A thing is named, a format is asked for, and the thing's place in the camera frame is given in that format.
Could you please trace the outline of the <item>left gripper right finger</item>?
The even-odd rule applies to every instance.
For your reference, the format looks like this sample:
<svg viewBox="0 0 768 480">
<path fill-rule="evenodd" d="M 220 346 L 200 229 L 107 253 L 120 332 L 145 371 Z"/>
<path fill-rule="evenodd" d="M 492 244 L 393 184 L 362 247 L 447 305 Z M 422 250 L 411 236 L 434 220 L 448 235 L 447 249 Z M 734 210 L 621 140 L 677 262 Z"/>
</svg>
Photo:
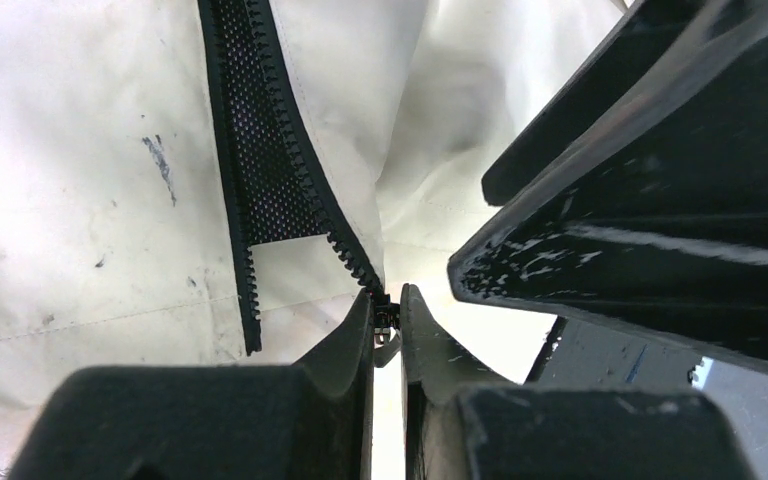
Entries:
<svg viewBox="0 0 768 480">
<path fill-rule="evenodd" d="M 692 390 L 519 385 L 402 288 L 409 479 L 752 479 L 726 416 Z"/>
</svg>

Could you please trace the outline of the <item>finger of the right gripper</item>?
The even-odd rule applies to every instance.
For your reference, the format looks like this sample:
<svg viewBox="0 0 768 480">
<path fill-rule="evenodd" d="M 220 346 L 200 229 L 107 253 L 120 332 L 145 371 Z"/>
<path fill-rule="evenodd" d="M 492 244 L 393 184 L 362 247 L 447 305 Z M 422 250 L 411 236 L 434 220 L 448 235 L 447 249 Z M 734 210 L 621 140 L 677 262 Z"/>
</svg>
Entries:
<svg viewBox="0 0 768 480">
<path fill-rule="evenodd" d="M 677 83 L 629 93 L 470 238 L 454 296 L 768 375 L 768 35 L 673 101 Z"/>
<path fill-rule="evenodd" d="M 491 206 L 503 206 L 553 171 L 579 138 L 617 140 L 629 129 L 613 125 L 610 109 L 652 69 L 697 18 L 728 31 L 762 7 L 760 1 L 643 1 L 626 14 L 546 107 L 482 178 Z M 583 177 L 579 194 L 589 205 L 738 206 L 759 204 L 763 192 L 732 161 L 717 162 L 716 135 L 696 143 L 674 141 L 676 160 L 660 154 L 622 158 Z"/>
</svg>

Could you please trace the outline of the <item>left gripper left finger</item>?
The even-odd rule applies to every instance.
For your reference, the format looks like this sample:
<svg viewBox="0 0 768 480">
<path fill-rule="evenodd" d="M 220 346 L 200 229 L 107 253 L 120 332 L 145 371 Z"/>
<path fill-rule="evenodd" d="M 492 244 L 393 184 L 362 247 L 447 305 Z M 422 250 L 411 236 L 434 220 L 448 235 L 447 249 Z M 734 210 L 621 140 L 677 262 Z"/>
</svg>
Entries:
<svg viewBox="0 0 768 480">
<path fill-rule="evenodd" d="M 50 397 L 13 479 L 367 479 L 374 303 L 280 366 L 93 367 Z"/>
</svg>

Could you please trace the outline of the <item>cream zip-up jacket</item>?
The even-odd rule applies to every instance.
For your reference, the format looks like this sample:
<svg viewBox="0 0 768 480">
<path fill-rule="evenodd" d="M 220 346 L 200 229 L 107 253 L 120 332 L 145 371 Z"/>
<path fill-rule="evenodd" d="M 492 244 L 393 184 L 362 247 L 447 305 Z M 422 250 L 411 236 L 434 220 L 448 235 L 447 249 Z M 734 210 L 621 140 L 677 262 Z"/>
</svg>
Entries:
<svg viewBox="0 0 768 480">
<path fill-rule="evenodd" d="M 547 314 L 466 305 L 450 255 L 493 209 L 486 169 L 624 1 L 275 1 L 304 125 L 387 287 L 417 285 L 523 382 Z M 102 364 L 299 358 L 358 288 L 325 238 L 257 246 L 247 356 L 193 1 L 0 1 L 0 479 L 41 406 Z"/>
</svg>

